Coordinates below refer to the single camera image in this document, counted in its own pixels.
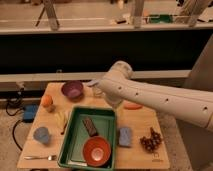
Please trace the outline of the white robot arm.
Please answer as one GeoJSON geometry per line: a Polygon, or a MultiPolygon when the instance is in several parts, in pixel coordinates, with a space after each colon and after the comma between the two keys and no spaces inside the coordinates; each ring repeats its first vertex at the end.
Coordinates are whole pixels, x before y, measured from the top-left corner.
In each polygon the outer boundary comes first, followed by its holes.
{"type": "Polygon", "coordinates": [[[127,62],[117,61],[100,79],[97,87],[110,106],[128,100],[213,132],[213,92],[136,82],[132,73],[127,62]]]}

